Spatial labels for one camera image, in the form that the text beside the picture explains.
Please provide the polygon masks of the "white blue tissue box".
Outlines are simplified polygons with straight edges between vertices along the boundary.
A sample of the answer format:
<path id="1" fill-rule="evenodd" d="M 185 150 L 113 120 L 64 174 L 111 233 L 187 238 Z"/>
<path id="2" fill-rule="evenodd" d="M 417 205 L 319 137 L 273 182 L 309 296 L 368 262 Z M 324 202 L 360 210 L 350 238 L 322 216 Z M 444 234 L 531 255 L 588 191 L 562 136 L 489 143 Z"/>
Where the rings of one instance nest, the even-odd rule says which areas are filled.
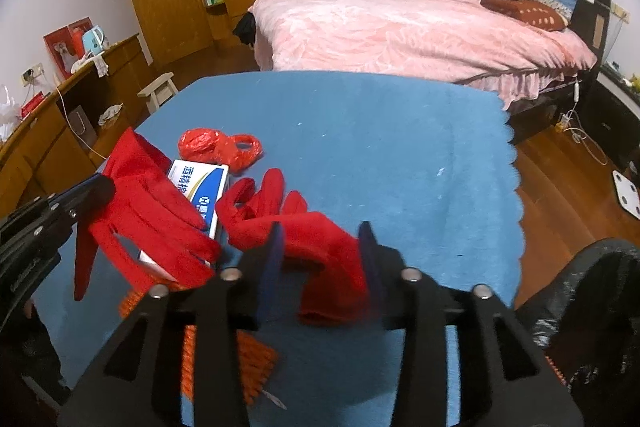
<path id="1" fill-rule="evenodd" d="M 221 247 L 216 204 L 229 184 L 229 167 L 174 159 L 168 173 L 144 184 L 154 205 L 143 213 L 171 247 L 183 247 L 213 269 Z"/>

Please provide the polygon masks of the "red glove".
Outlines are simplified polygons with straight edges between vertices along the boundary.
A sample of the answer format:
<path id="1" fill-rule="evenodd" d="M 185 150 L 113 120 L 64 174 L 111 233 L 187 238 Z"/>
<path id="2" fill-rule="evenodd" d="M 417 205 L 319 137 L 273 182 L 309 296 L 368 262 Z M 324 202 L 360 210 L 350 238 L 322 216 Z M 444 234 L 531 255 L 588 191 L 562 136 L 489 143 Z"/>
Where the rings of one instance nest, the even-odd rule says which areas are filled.
<path id="1" fill-rule="evenodd" d="M 310 211 L 297 191 L 285 191 L 283 173 L 266 171 L 262 184 L 239 179 L 216 204 L 229 244 L 250 251 L 266 243 L 272 226 L 284 231 L 285 269 L 307 274 L 298 319 L 314 326 L 341 326 L 363 318 L 370 293 L 358 241 L 323 213 Z"/>
<path id="2" fill-rule="evenodd" d="M 198 210 L 167 178 L 171 161 L 132 129 L 108 156 L 103 176 L 115 185 L 108 204 L 78 220 L 74 299 L 86 295 L 96 253 L 103 251 L 137 291 L 154 284 L 150 272 L 120 243 L 129 239 L 185 288 L 204 285 L 221 254 Z"/>

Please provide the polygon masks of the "black lined trash bin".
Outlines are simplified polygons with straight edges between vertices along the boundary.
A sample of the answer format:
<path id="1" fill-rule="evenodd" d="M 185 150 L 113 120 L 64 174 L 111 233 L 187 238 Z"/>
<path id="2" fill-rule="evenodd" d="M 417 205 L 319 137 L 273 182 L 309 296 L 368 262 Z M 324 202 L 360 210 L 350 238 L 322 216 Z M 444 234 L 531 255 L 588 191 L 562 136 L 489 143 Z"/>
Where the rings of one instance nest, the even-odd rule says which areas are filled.
<path id="1" fill-rule="evenodd" d="M 639 247 L 601 239 L 516 309 L 587 426 L 639 424 L 639 307 Z"/>

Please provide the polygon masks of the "orange foam net strip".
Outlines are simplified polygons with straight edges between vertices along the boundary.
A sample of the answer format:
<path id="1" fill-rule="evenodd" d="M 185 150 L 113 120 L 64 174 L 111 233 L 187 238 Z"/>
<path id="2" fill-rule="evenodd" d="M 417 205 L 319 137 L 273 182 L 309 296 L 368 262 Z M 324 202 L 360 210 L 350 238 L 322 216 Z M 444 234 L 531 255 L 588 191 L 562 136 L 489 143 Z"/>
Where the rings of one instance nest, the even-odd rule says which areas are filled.
<path id="1" fill-rule="evenodd" d="M 197 421 L 244 424 L 244 407 L 260 394 L 278 358 L 253 336 L 269 303 L 254 281 L 131 291 L 120 307 L 124 321 L 82 381 L 119 398 L 132 392 L 149 404 L 144 416 L 156 425 L 179 424 L 183 395 Z"/>

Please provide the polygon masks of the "blue table cloth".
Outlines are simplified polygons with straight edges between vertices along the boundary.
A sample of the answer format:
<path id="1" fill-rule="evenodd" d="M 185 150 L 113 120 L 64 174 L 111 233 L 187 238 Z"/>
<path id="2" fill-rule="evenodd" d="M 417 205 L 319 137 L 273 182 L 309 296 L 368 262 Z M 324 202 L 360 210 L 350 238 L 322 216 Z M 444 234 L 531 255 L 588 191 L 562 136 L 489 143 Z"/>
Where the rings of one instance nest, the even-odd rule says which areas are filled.
<path id="1" fill-rule="evenodd" d="M 520 177 L 497 95 L 453 84 L 349 72 L 247 72 L 195 81 L 139 132 L 175 157 L 192 128 L 249 133 L 269 168 L 348 233 L 378 241 L 439 284 L 489 285 L 513 303 L 524 234 Z M 385 426 L 404 336 L 375 322 L 300 324 L 303 277 L 280 278 L 259 338 L 279 352 L 255 426 Z"/>

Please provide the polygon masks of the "red plastic bag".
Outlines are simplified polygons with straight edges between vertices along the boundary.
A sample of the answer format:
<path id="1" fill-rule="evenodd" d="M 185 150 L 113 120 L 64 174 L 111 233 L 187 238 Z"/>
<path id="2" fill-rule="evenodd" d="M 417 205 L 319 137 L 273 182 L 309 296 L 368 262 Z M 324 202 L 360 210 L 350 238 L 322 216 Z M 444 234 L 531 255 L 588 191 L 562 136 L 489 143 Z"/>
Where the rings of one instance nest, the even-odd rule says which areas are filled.
<path id="1" fill-rule="evenodd" d="M 178 152 L 183 160 L 226 165 L 233 174 L 239 174 L 262 156 L 262 143 L 251 134 L 228 135 L 196 128 L 180 136 Z"/>

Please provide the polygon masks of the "white small stool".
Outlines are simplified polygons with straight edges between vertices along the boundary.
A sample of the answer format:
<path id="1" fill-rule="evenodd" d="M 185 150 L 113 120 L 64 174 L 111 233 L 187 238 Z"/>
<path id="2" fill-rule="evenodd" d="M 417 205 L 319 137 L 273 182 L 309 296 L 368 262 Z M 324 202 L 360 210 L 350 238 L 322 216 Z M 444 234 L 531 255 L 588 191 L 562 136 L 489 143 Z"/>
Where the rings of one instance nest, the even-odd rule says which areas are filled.
<path id="1" fill-rule="evenodd" d="M 178 93 L 179 90 L 174 83 L 174 73 L 164 72 L 140 90 L 138 97 L 143 98 L 149 113 L 153 114 Z"/>

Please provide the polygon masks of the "light blue kettle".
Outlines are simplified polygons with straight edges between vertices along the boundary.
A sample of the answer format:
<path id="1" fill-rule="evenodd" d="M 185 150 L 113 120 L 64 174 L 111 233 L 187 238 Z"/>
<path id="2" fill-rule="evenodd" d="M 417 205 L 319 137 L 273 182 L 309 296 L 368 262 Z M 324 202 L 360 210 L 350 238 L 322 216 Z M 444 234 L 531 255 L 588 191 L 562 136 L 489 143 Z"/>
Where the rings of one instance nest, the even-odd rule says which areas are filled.
<path id="1" fill-rule="evenodd" d="M 105 51 L 105 34 L 100 26 L 93 26 L 82 35 L 85 54 L 98 56 Z"/>

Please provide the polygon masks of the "black clothing on bed corner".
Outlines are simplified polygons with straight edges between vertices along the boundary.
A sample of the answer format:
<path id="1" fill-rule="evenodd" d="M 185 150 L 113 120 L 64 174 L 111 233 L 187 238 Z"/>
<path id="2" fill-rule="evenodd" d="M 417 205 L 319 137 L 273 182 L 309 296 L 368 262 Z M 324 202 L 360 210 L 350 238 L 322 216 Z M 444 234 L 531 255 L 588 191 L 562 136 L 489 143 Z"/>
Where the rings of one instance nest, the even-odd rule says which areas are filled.
<path id="1" fill-rule="evenodd" d="M 251 12 L 246 12 L 236 23 L 232 35 L 240 40 L 240 43 L 254 48 L 256 41 L 256 20 Z"/>

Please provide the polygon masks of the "bed with pink duvet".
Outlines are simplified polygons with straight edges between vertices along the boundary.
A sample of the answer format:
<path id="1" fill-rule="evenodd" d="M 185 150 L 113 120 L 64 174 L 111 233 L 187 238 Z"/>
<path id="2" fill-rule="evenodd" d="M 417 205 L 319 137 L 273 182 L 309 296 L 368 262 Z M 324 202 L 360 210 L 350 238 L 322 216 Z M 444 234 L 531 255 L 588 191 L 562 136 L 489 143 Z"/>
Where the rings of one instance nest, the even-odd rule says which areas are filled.
<path id="1" fill-rule="evenodd" d="M 372 72 L 535 100 L 597 63 L 570 28 L 546 31 L 480 0 L 256 0 L 262 70 Z"/>

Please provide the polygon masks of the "white bathroom scale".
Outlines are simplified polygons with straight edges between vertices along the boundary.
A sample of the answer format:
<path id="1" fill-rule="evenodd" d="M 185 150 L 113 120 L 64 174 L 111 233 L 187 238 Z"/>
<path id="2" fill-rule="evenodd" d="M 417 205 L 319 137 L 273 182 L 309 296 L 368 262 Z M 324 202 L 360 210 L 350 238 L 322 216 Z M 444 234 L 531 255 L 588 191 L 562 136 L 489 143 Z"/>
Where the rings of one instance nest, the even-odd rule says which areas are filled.
<path id="1" fill-rule="evenodd" d="M 620 207 L 634 219 L 640 219 L 640 202 L 637 187 L 617 170 L 612 171 L 612 179 Z"/>

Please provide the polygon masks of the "black nightstand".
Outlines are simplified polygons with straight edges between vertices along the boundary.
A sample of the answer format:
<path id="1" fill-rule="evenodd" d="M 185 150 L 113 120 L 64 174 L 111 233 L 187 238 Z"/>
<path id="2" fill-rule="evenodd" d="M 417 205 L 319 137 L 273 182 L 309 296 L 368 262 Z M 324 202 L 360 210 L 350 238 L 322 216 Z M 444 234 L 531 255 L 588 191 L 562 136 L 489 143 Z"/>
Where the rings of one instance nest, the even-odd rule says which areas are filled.
<path id="1" fill-rule="evenodd" d="M 639 95 L 617 70 L 603 65 L 579 103 L 582 127 L 613 164 L 625 170 L 639 161 Z"/>

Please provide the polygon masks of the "brown dotted pillow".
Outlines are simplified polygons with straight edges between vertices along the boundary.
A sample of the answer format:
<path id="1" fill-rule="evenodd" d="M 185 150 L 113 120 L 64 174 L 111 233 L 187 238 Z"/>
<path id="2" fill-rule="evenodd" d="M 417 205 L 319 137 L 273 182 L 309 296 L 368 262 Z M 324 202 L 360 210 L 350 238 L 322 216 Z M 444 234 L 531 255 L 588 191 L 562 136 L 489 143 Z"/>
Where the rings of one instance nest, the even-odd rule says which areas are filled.
<path id="1" fill-rule="evenodd" d="M 546 31 L 561 31 L 568 27 L 567 19 L 535 0 L 480 0 L 480 5 L 491 12 L 499 13 L 528 26 Z"/>

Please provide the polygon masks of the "yellow plush toy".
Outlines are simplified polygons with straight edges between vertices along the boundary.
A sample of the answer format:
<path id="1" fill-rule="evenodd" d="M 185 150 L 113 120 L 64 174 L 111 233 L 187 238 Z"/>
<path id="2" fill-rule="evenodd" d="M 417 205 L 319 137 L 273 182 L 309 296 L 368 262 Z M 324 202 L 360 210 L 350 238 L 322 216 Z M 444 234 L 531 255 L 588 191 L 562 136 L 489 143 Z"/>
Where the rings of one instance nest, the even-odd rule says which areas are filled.
<path id="1" fill-rule="evenodd" d="M 633 75 L 630 80 L 630 87 L 634 92 L 640 93 L 640 78 Z"/>

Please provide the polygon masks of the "red picture frame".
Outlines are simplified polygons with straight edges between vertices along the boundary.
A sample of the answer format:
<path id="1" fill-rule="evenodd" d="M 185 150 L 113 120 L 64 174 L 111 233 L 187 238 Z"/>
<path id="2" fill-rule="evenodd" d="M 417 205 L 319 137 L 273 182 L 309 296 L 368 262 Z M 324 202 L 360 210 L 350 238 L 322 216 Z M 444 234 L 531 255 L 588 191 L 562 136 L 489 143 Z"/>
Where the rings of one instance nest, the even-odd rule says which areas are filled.
<path id="1" fill-rule="evenodd" d="M 43 37 L 50 57 L 64 79 L 72 75 L 72 66 L 85 55 L 82 37 L 91 28 L 92 21 L 89 17 L 84 17 Z"/>

